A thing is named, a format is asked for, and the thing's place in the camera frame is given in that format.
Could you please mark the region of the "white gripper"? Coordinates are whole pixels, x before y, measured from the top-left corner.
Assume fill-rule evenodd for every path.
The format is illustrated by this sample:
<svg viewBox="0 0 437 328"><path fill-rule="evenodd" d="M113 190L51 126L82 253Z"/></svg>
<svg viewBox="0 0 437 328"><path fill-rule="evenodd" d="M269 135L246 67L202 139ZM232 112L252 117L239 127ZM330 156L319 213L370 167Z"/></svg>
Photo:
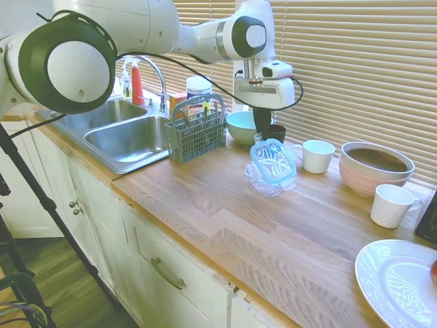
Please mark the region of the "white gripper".
<svg viewBox="0 0 437 328"><path fill-rule="evenodd" d="M288 108L295 103L294 82L289 78L263 80L249 83L237 78L234 81L234 96L237 103L253 107L253 118L257 133L270 134L271 110Z"/></svg>

